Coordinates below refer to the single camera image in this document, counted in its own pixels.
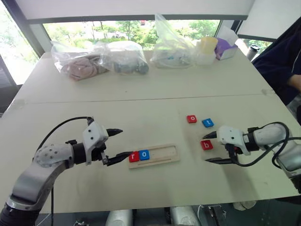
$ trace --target white wall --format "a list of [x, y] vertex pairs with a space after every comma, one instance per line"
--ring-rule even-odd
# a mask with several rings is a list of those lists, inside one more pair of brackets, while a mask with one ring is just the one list
[[161, 14], [248, 15], [254, 0], [16, 0], [27, 19]]
[[278, 38], [301, 16], [301, 0], [255, 0], [238, 33]]

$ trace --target window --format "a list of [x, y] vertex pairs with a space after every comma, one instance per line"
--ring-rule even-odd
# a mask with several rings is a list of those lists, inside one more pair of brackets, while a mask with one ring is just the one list
[[0, 54], [17, 85], [25, 82], [39, 59], [2, 2]]
[[270, 41], [260, 41], [260, 40], [252, 40], [252, 39], [238, 39], [235, 44], [239, 47], [239, 49], [245, 54], [247, 55], [248, 53], [248, 48], [251, 45], [257, 45], [260, 47], [259, 52], [256, 54], [256, 56], [254, 57], [254, 59], [259, 56], [260, 53], [262, 53], [267, 47], [269, 47], [270, 44], [272, 44], [272, 42]]
[[[169, 20], [171, 26], [191, 41], [214, 36], [220, 20]], [[92, 21], [44, 24], [51, 40], [88, 48], [98, 41], [131, 40], [144, 50], [154, 48], [157, 40], [154, 21]]]

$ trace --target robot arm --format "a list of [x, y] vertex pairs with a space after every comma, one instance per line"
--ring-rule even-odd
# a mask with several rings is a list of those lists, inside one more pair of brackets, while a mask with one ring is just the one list
[[127, 158], [131, 152], [124, 152], [116, 157], [105, 155], [105, 141], [122, 132], [120, 129], [108, 129], [89, 123], [83, 132], [83, 143], [75, 140], [63, 145], [47, 145], [40, 148], [31, 165], [16, 181], [13, 192], [9, 196], [0, 215], [0, 226], [32, 226], [54, 185], [56, 178], [74, 164], [102, 160], [110, 166]]
[[[279, 167], [301, 193], [301, 145], [294, 141], [301, 138], [292, 137], [285, 124], [275, 122], [262, 128], [249, 128], [248, 133], [244, 133], [240, 129], [221, 126], [216, 132], [212, 132], [203, 138], [217, 138], [229, 152], [229, 159], [213, 158], [207, 160], [216, 164], [251, 166], [262, 159], [269, 151], [273, 151], [273, 159], [277, 161]], [[250, 155], [252, 151], [258, 151], [259, 149], [265, 152], [258, 159], [249, 164], [239, 163], [238, 154]]]

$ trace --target person's hand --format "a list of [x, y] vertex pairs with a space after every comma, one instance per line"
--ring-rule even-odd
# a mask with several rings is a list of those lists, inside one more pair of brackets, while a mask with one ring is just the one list
[[295, 87], [301, 92], [301, 74], [294, 74], [288, 81], [289, 86]]

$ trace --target purple box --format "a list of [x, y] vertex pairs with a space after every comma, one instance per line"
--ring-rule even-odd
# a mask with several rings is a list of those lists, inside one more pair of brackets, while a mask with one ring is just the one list
[[233, 57], [238, 49], [237, 45], [230, 46], [229, 43], [221, 38], [217, 38], [218, 43], [215, 47], [216, 58], [219, 60], [224, 60]]

